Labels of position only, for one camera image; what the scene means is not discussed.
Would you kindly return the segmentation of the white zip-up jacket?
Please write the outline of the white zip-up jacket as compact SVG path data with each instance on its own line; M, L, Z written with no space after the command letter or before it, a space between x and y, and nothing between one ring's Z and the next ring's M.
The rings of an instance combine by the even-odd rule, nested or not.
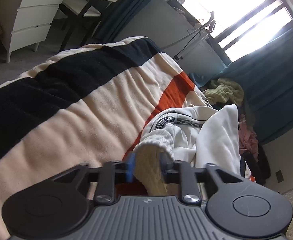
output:
M159 156L165 152L173 161L192 167L215 164L251 179L251 171L239 152L238 108L229 105L217 111L207 106L169 108L144 128L135 146L135 177L150 196L175 194L177 186L163 181Z

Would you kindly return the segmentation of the black garment pile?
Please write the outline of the black garment pile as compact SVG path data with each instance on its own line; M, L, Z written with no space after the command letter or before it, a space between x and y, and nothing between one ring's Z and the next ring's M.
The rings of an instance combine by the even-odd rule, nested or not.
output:
M266 180L271 176L271 170L261 145L258 145L257 159L249 151L240 154L240 175L251 180L255 179L259 185L266 184Z

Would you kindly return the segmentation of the pink garment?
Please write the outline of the pink garment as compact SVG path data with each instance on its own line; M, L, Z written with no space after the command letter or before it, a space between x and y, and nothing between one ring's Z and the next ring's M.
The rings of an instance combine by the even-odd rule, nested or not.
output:
M258 161L258 140L257 135L251 126L247 126L246 116L239 117L239 153L249 152L255 161Z

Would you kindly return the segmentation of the striped cream black orange blanket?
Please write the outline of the striped cream black orange blanket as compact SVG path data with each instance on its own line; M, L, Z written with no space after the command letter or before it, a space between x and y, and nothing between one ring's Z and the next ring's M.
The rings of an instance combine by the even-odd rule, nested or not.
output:
M0 85L0 239L3 203L80 163L121 160L165 109L208 101L147 37L63 51Z

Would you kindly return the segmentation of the pale yellow knit garment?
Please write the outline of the pale yellow knit garment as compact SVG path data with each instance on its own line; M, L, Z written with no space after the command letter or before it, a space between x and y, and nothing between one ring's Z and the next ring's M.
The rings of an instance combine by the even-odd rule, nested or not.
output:
M232 104L241 106L244 100L244 90L241 85L224 77L211 80L208 88L202 93L211 105L231 102Z

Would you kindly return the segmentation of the teal curtain left of window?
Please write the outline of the teal curtain left of window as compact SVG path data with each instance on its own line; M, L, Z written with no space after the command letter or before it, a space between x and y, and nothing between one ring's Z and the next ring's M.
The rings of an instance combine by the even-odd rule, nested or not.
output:
M160 45L168 37L169 29L181 17L167 5L167 0L118 0L102 14L93 38L102 43L119 41L130 36L148 36Z

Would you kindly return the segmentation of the black white chair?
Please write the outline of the black white chair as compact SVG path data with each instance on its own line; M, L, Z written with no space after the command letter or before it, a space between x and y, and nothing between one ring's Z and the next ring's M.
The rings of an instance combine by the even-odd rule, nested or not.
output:
M101 13L93 7L97 1L98 0L63 0L59 5L59 10L67 16L67 19L62 26L62 30L65 30L67 25L69 25L69 29L61 43L59 52L65 50L72 33L76 27L82 23L83 18L86 17L88 11L91 11L88 17L99 18L101 16Z

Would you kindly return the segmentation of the white drawer dresser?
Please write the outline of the white drawer dresser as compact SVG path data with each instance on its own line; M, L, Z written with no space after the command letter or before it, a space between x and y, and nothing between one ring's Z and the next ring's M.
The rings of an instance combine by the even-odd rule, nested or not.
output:
M51 23L63 0L0 0L1 42L6 62L11 53L33 45L34 51L45 41Z

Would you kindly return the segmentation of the wall outlet plate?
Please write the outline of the wall outlet plate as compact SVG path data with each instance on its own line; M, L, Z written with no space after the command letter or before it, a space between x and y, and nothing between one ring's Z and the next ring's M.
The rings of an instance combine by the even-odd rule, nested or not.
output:
M276 179L278 183L281 183L284 181L283 173L281 170L275 172L275 175L276 175Z

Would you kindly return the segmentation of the window with dark frame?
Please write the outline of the window with dark frame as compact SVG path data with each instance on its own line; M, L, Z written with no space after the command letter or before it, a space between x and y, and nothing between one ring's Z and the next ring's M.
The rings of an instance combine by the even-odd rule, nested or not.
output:
M225 64L271 40L293 21L293 0L167 0L206 39Z

